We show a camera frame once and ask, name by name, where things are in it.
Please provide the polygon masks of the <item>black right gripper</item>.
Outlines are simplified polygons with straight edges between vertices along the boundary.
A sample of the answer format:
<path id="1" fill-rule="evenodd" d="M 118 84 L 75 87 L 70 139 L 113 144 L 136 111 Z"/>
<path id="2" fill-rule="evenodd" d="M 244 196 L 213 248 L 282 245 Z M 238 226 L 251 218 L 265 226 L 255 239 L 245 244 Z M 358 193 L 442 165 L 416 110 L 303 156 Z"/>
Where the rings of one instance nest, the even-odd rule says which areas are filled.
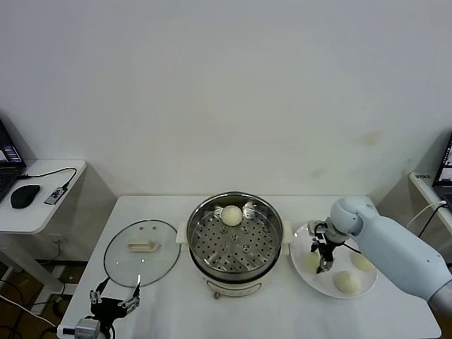
<path id="1" fill-rule="evenodd" d="M 328 272 L 332 268 L 334 261 L 333 252 L 339 246 L 341 246 L 341 243 L 335 243 L 326 238 L 312 238 L 310 252 L 314 253 L 319 250 L 320 257 L 324 260 L 320 261 L 316 274 Z"/>

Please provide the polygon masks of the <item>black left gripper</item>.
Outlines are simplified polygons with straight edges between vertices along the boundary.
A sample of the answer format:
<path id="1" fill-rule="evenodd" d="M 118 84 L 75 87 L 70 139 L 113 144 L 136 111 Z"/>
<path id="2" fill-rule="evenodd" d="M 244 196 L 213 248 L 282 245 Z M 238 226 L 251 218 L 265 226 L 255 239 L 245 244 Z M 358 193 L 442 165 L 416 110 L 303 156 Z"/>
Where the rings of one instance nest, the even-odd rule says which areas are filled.
<path id="1" fill-rule="evenodd" d="M 124 308 L 137 308 L 140 304 L 141 274 L 137 275 L 137 285 L 132 295 L 124 301 L 119 299 L 102 297 L 102 293 L 109 282 L 104 279 L 95 290 L 90 291 L 90 311 L 95 320 L 101 326 L 110 327 L 115 320 L 124 317 Z"/>

